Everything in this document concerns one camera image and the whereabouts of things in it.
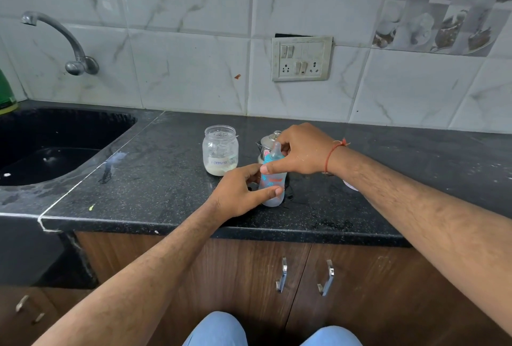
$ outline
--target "switch plate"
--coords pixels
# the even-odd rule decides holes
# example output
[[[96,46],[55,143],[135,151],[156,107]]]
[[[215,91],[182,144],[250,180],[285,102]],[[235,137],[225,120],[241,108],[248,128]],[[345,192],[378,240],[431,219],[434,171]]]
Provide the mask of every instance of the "switch plate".
[[[272,80],[287,82],[328,79],[331,50],[332,36],[272,38]]]

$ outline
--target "baby bottle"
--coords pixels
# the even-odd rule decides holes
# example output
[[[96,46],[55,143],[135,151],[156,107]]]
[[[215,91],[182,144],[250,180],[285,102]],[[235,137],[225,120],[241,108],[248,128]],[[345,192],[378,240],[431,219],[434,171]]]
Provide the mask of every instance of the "baby bottle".
[[[274,147],[272,148],[272,151],[265,156],[265,163],[279,160],[284,158],[283,154],[281,153],[281,143],[276,141],[274,142]],[[272,187],[272,186],[279,186],[283,188],[283,192],[281,195],[276,196],[275,198],[272,198],[270,200],[267,200],[263,204],[268,207],[276,207],[281,204],[283,199],[285,198],[285,178],[286,178],[286,172],[282,174],[272,174],[272,175],[261,175],[261,180],[259,181],[259,189]]]

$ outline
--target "green object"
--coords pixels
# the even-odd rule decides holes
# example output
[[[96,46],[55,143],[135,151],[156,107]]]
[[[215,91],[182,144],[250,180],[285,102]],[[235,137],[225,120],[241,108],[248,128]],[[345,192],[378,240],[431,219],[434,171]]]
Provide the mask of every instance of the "green object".
[[[0,115],[8,113],[18,107],[16,98],[2,70],[0,70]]]

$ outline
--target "light blue jeans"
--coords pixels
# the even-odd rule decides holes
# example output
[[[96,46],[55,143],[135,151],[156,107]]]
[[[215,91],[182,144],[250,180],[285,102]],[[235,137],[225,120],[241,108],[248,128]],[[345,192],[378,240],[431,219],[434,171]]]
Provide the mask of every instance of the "light blue jeans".
[[[215,311],[191,332],[183,346],[247,346],[245,331],[231,314]],[[302,346],[362,346],[349,330],[324,327],[311,335]]]

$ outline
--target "red thread bracelet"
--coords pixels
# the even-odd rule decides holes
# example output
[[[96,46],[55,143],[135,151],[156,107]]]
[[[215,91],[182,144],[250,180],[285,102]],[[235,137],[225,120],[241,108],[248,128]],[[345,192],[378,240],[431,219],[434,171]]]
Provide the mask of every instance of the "red thread bracelet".
[[[335,142],[335,143],[338,143],[338,144],[334,145],[334,146],[331,148],[331,151],[329,152],[329,154],[327,155],[327,158],[325,159],[325,168],[324,168],[324,170],[323,170],[323,173],[324,173],[324,174],[328,174],[328,173],[329,173],[329,172],[327,172],[327,163],[329,162],[329,158],[331,157],[331,155],[332,155],[332,153],[334,152],[334,150],[335,150],[336,148],[338,148],[339,146],[341,146],[341,145],[342,145],[342,146],[347,146],[347,145],[349,145],[349,144],[350,144],[350,143],[347,143],[347,140],[345,140],[344,138],[343,138],[343,140],[342,140],[342,141],[340,141],[340,140],[336,140],[336,141],[334,141],[334,142]]]

